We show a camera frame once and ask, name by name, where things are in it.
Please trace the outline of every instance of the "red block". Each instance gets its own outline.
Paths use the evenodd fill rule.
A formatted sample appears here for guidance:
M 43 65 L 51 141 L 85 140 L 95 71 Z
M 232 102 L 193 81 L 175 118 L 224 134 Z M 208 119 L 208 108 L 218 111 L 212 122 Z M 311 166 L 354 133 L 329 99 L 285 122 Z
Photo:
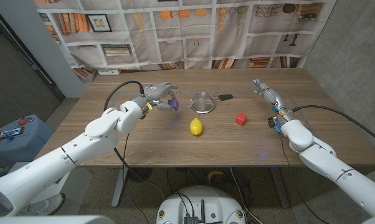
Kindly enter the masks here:
M 243 113 L 239 113 L 239 115 L 237 115 L 237 117 L 236 117 L 235 123 L 243 126 L 245 121 L 247 121 L 247 115 L 245 115 Z

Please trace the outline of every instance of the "wooden tabletop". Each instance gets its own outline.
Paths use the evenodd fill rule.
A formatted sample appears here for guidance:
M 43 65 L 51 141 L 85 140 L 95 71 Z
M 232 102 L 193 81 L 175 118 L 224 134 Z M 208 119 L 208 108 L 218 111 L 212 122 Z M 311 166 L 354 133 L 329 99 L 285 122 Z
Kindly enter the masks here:
M 155 72 L 122 73 L 118 76 L 98 76 L 57 128 L 38 154 L 69 142 L 84 132 L 86 125 L 101 116 L 104 102 L 114 87 L 128 80 L 143 86 L 172 82 L 179 101 L 179 111 L 164 112 L 156 108 L 139 120 L 131 132 L 125 161 L 132 167 L 255 167 L 287 166 L 280 137 L 267 124 L 274 115 L 270 105 L 253 93 L 254 78 L 260 78 L 276 89 L 288 108 L 302 105 L 338 107 L 303 69 L 201 69 L 163 70 Z M 110 106 L 119 105 L 138 95 L 135 84 L 123 87 Z M 188 109 L 190 99 L 200 91 L 213 96 L 232 93 L 235 98 L 216 103 L 208 114 L 197 114 Z M 248 116 L 244 126 L 235 124 L 235 117 Z M 335 149 L 338 157 L 352 166 L 375 166 L 375 148 L 358 128 L 347 119 L 330 111 L 305 108 L 294 114 L 315 136 Z M 203 124 L 200 136 L 193 136 L 189 124 L 199 118 Z M 125 138 L 118 134 L 118 150 L 123 153 Z M 287 157 L 293 166 L 304 166 L 298 154 L 283 137 Z M 120 166 L 111 150 L 86 161 L 85 166 Z

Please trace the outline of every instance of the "yellow lemon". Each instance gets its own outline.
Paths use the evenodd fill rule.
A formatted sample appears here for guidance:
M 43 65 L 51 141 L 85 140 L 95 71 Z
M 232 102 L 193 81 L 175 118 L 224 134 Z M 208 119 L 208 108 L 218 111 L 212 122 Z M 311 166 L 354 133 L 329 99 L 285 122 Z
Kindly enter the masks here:
M 202 132 L 202 123 L 199 119 L 194 118 L 192 122 L 190 122 L 190 132 L 194 135 L 199 135 Z

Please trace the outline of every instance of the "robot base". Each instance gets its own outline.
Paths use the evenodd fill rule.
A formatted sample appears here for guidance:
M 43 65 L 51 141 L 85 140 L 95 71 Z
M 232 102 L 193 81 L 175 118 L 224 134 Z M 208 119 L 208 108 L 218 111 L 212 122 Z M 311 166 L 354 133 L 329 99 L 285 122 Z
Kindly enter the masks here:
M 178 190 L 180 194 L 187 196 L 192 202 L 194 216 L 192 217 L 192 206 L 189 200 L 182 196 L 183 202 L 177 193 L 170 195 L 162 202 L 157 213 L 157 224 L 183 224 L 185 220 L 189 223 L 227 223 L 243 224 L 245 215 L 240 204 L 229 194 L 210 186 L 196 185 Z

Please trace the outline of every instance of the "bookshelf backdrop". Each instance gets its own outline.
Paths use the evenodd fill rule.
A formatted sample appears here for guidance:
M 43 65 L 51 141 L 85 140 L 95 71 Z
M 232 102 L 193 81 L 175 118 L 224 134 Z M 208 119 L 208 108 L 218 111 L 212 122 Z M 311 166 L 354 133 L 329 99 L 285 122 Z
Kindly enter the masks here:
M 96 68 L 300 68 L 335 2 L 34 0 L 81 80 Z

